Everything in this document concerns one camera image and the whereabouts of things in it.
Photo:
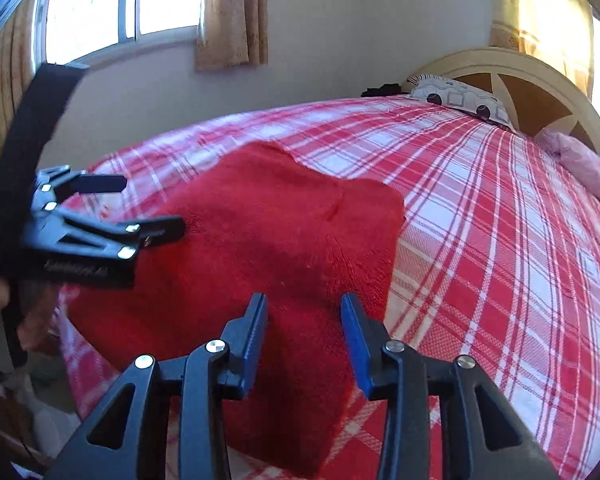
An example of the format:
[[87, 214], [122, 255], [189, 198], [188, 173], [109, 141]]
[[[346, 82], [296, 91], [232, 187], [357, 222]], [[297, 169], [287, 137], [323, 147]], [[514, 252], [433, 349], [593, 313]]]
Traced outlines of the red knitted sweater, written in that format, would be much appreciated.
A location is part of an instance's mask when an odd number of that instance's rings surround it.
[[340, 323], [353, 292], [385, 316], [402, 195], [370, 179], [340, 179], [252, 142], [182, 186], [162, 208], [186, 224], [175, 243], [145, 250], [130, 289], [81, 289], [71, 323], [117, 368], [140, 354], [185, 356], [268, 300], [257, 377], [224, 410], [242, 454], [298, 477], [326, 460], [353, 375]]

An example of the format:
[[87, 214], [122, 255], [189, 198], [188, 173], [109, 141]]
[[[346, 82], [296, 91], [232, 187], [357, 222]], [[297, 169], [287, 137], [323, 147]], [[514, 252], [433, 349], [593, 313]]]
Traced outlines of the beige far side curtain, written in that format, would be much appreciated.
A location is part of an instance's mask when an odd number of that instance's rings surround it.
[[36, 0], [22, 0], [0, 31], [0, 155], [12, 118], [35, 73], [35, 3]]

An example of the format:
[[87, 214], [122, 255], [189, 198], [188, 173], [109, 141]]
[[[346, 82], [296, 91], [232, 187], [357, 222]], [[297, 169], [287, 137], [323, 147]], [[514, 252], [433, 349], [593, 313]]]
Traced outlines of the red white plaid bedspread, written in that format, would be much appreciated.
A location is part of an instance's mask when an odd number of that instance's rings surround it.
[[218, 158], [279, 144], [336, 177], [385, 182], [405, 223], [387, 294], [390, 333], [439, 359], [471, 354], [564, 479], [600, 462], [600, 202], [532, 142], [395, 96], [201, 122], [98, 162], [120, 195], [76, 197], [100, 218], [153, 214]]

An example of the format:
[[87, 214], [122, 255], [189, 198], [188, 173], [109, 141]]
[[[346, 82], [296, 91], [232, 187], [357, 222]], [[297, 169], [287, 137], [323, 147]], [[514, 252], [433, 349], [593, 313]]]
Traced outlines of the side window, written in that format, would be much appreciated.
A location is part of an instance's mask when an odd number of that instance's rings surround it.
[[202, 0], [35, 0], [35, 62], [104, 64], [195, 36]]

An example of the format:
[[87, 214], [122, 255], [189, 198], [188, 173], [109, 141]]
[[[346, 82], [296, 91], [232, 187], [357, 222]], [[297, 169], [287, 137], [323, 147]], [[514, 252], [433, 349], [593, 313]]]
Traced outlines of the beige side window curtain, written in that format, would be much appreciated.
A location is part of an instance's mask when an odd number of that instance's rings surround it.
[[202, 0], [195, 70], [268, 62], [268, 0]]

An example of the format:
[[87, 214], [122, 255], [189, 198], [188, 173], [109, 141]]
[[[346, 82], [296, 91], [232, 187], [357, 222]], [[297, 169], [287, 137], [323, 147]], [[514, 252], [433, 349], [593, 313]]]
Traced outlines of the black cloth beside pillow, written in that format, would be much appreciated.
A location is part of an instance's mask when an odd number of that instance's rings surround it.
[[400, 84], [383, 84], [380, 87], [367, 88], [362, 98], [382, 98], [383, 96], [408, 96], [410, 92], [405, 91]]

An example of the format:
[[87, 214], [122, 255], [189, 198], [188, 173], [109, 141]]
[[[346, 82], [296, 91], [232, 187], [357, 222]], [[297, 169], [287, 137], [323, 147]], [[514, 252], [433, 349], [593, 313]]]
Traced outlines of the white patterned pillow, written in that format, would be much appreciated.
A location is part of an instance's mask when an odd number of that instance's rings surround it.
[[408, 95], [413, 99], [459, 110], [509, 131], [515, 130], [503, 102], [486, 90], [430, 74], [416, 74], [405, 83], [410, 87]]

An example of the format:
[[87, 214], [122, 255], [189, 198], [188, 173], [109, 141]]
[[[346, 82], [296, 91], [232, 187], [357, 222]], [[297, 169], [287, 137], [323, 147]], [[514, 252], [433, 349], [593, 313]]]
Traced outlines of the pink pillow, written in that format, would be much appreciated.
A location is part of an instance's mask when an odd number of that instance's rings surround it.
[[600, 201], [600, 156], [573, 136], [552, 129], [542, 129], [533, 140]]

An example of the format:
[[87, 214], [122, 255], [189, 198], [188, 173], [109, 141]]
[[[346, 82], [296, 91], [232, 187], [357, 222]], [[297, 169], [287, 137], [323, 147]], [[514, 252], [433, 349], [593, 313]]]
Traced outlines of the cream wooden headboard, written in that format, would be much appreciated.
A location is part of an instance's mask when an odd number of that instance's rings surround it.
[[486, 90], [504, 104], [518, 133], [533, 138], [554, 127], [600, 156], [600, 115], [592, 102], [537, 58], [503, 48], [475, 48], [445, 55], [413, 74], [448, 77]]

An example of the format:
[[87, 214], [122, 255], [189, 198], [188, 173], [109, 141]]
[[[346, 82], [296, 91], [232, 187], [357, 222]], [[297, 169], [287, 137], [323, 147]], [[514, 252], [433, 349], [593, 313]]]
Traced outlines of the beige curtain left of headboard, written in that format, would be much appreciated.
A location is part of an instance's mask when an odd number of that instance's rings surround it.
[[593, 42], [588, 0], [494, 0], [490, 45], [537, 58], [586, 96], [593, 93]]

